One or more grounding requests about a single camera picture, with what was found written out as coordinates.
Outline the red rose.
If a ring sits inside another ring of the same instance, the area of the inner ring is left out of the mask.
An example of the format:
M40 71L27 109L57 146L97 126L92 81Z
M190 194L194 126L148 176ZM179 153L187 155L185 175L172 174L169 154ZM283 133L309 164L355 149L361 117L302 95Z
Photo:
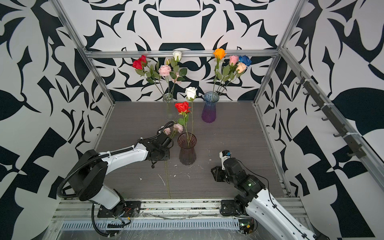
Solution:
M175 103L175 108L178 111L178 114L181 116L178 119L178 123L182 125L186 131L187 138L187 146L190 147L190 133L188 132L188 122L189 122L189 114L191 113L191 107L188 102Z

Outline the pink peony flower stem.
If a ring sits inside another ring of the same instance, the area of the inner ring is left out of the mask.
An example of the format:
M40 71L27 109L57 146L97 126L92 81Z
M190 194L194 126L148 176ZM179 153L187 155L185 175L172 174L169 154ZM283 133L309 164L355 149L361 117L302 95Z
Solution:
M164 93L170 93L170 87L172 86L172 82L170 82L171 78L169 76L171 67L169 66L169 60L166 60L164 65L161 65L158 69L158 73L161 77L161 80L165 80L168 84L168 89L163 91Z

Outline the clear glass vase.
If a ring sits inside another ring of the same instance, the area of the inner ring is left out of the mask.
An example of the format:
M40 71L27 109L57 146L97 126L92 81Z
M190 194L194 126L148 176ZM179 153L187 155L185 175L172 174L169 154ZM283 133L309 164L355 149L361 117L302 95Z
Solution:
M165 115L167 120L174 120L177 116L174 97L170 93L163 95L163 103L165 104Z

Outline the small white rose stem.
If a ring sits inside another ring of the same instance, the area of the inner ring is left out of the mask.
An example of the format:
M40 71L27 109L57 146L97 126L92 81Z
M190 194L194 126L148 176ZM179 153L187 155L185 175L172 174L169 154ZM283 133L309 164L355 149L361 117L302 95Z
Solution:
M186 88L185 90L185 94L186 94L186 99L191 103L191 126L192 126L192 129L191 129L191 134L193 134L193 131L194 131L194 117L193 117L193 107L194 107L194 100L196 99L197 97L197 88L195 87L188 87Z

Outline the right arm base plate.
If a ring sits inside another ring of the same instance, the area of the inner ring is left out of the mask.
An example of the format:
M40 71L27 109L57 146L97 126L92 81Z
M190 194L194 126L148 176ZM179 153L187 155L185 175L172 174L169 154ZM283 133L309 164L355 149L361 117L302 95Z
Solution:
M251 218L256 217L256 212L248 215L246 208L251 202L245 203L238 199L235 200L221 200L220 214L224 217L237 217L237 218Z

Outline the small pink carnation stem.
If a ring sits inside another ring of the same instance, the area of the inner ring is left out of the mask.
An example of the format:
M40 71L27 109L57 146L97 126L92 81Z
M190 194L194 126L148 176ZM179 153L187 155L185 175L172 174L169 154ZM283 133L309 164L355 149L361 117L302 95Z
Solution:
M180 124L174 124L172 127L165 128L164 126L160 127L158 130L158 133L165 133L168 137L170 137L171 141L171 146L173 146L174 142L174 137L176 135L182 134L184 131L184 127ZM171 189L170 189L170 184L169 184L169 175L168 175L168 163L165 163L165 174L166 174L166 187L167 187L167 192L168 192L168 197L169 199L172 198L171 196Z

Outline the smoky pink glass vase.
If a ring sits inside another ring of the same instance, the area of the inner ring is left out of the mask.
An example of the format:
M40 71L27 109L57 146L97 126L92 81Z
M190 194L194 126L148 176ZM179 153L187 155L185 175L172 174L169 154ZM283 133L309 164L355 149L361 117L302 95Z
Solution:
M196 159L197 154L195 146L197 144L197 138L193 134L183 133L178 138L178 145L181 148L179 154L179 160L183 165L192 165Z

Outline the peach rose stem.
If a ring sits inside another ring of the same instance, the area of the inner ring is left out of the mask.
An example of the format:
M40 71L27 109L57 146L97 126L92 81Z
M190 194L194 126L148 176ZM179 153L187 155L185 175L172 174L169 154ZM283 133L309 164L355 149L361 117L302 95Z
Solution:
M248 66L241 62L224 66L222 69L222 74L224 76L223 85L219 91L219 94L221 95L230 83L243 75L247 68Z

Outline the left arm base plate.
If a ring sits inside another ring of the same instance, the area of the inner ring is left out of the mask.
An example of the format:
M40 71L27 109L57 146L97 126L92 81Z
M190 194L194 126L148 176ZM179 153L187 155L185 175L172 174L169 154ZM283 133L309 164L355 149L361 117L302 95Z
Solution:
M113 217L133 217L135 214L140 213L141 201L125 201L120 202L111 210L105 208L103 205L100 206L97 217L98 218L113 218Z

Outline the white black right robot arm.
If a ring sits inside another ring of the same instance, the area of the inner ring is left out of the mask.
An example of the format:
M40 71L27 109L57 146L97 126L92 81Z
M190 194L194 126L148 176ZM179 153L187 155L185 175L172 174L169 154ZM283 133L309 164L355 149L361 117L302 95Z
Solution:
M270 193L261 176L231 157L229 151L220 153L221 165L211 169L216 182L234 186L239 194L233 200L223 200L220 214L225 217L246 215L261 224L277 240L327 240L296 220Z

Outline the blue rose stem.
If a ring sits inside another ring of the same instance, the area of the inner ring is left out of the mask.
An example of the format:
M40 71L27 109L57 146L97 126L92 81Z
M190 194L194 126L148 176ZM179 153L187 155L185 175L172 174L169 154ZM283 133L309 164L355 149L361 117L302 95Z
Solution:
M230 59L229 59L229 63L228 64L236 64L238 62L241 62L241 63L244 63L245 65L247 65L248 67L251 65L252 61L250 60L249 57L247 56L235 56L235 55L232 55L230 56Z

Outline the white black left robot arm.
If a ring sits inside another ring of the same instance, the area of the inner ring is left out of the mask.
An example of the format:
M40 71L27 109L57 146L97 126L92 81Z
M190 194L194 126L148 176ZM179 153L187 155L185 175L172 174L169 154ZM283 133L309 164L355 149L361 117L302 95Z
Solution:
M159 133L148 139L139 139L134 145L120 150L103 153L88 151L70 171L68 183L80 201L89 201L121 214L126 207L125 200L118 191L104 183L105 177L138 162L150 161L153 168L157 162L170 159L173 144L169 136Z

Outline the red rose stem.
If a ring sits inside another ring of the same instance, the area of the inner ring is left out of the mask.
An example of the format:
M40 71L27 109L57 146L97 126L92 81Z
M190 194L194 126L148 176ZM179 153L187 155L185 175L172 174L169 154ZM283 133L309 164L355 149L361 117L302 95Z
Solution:
M150 61L147 60L147 57L142 55L140 58L133 61L132 67L139 76L144 77L150 85L155 85L160 93L164 95L166 91L162 86L163 79L157 71L157 67L150 65L149 63Z

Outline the purple blue glass vase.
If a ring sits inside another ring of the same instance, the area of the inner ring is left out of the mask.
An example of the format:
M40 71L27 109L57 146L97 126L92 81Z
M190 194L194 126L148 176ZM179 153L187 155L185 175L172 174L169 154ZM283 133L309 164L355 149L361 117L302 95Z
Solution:
M207 92L204 95L204 109L202 112L202 120L206 123L213 123L217 117L216 103L220 97L217 92Z

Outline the orange rose stem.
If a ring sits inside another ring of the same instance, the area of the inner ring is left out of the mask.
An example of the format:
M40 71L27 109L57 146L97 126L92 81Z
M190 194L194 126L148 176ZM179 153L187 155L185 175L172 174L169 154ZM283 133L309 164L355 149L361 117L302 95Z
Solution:
M224 79L224 76L222 74L221 62L227 53L225 52L224 49L219 48L219 49L216 49L213 52L213 54L214 54L214 57L216 60L216 65L215 65L215 70L214 70L215 78L214 78L213 91L216 92L217 94L219 94L219 91L223 85L223 79Z

